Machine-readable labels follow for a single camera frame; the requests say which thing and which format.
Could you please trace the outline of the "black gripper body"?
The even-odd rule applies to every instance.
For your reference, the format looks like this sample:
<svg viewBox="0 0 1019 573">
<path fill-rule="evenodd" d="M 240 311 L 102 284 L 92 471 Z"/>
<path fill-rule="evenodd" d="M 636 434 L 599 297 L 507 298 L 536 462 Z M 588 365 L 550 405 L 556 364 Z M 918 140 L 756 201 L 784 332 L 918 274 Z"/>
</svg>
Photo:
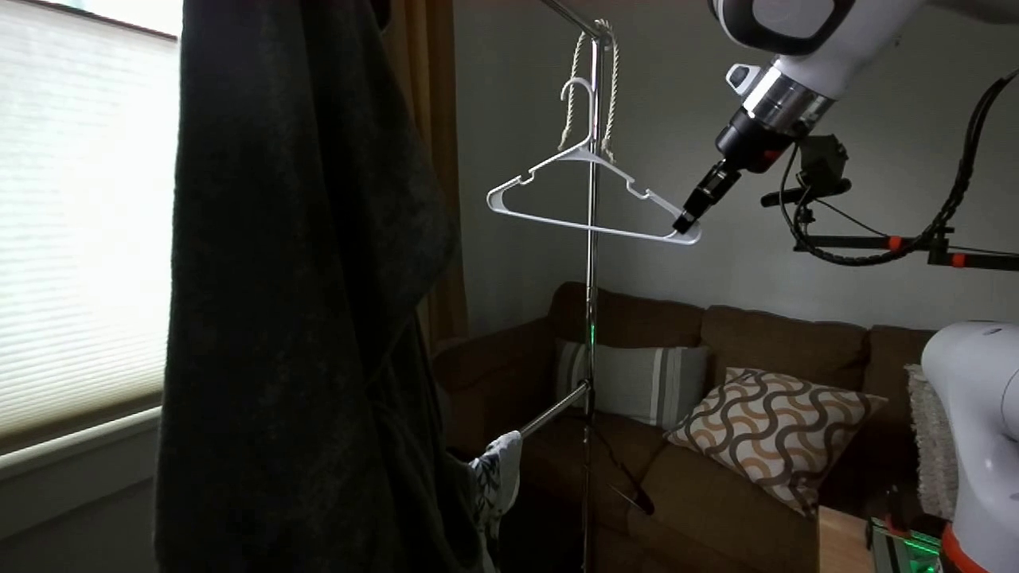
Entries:
<svg viewBox="0 0 1019 573">
<path fill-rule="evenodd" d="M 768 171 L 790 142 L 790 135 L 736 112 L 716 138 L 719 161 L 693 186 L 672 228 L 690 232 L 701 218 L 725 197 L 741 171 Z"/>
</svg>

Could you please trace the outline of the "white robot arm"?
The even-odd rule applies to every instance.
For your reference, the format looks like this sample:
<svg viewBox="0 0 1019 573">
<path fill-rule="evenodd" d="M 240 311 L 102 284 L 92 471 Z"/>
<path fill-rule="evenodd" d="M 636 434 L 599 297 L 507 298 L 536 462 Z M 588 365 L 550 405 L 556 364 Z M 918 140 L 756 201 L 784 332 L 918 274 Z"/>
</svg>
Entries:
<svg viewBox="0 0 1019 573">
<path fill-rule="evenodd" d="M 728 42 L 768 51 L 775 65 L 725 69 L 739 109 L 716 138 L 719 161 L 688 193 L 676 228 L 690 232 L 741 171 L 768 171 L 928 5 L 983 23 L 1019 23 L 1019 0 L 707 0 Z"/>
</svg>

